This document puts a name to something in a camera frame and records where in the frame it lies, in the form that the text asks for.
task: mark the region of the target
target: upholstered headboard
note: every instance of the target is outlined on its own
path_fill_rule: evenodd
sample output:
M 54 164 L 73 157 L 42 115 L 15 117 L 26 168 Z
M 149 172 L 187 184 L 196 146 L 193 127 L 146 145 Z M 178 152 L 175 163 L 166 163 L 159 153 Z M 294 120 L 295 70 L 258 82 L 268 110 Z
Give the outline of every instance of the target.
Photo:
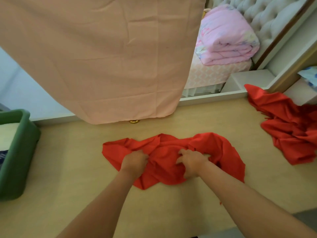
M 256 66 L 272 50 L 274 40 L 281 37 L 285 26 L 294 19 L 299 10 L 307 5 L 307 0 L 212 0 L 212 7 L 230 4 L 237 8 L 250 23 L 258 36 L 261 46 L 252 58 Z

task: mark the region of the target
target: forearm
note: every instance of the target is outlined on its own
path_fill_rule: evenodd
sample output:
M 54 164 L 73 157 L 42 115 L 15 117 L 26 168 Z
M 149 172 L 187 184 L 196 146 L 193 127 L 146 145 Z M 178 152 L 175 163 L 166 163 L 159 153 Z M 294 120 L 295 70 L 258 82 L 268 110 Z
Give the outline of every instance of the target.
M 199 176 L 245 237 L 316 237 L 316 233 L 258 192 L 208 162 Z
M 120 171 L 57 238 L 113 237 L 123 203 L 133 182 L 134 178 L 129 173 Z

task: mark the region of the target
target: pink comforter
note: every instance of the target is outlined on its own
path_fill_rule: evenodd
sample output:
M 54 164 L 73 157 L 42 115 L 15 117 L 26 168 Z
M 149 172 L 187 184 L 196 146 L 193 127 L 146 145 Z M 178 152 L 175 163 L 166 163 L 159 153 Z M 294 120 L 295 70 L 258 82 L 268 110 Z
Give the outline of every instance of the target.
M 259 47 L 259 39 L 242 14 L 226 4 L 202 19 L 195 52 L 204 65 L 223 65 L 246 61 Z

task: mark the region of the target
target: green basket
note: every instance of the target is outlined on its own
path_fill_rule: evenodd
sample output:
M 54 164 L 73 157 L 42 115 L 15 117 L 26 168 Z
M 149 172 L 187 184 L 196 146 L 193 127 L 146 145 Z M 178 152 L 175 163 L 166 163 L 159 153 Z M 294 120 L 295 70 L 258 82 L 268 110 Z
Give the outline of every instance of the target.
M 0 201 L 23 194 L 31 159 L 41 132 L 24 109 L 0 112 L 0 125 L 20 123 L 0 169 Z

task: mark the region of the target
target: red fabric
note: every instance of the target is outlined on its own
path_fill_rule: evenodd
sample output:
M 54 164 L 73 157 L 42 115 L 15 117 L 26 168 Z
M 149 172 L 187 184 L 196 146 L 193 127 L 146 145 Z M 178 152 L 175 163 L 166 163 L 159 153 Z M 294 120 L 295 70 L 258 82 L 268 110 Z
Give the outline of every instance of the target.
M 119 171 L 124 156 L 132 151 L 143 150 L 149 155 L 149 160 L 144 173 L 135 181 L 134 186 L 147 189 L 158 182 L 176 185 L 185 181 L 185 166 L 175 164 L 182 148 L 211 155 L 209 161 L 244 182 L 245 164 L 236 149 L 224 137 L 214 133 L 197 134 L 186 139 L 165 134 L 142 141 L 126 138 L 104 143 L 102 154 Z
M 282 93 L 269 94 L 250 84 L 249 103 L 268 116 L 261 127 L 273 138 L 273 144 L 292 165 L 312 162 L 317 149 L 317 106 L 297 106 Z

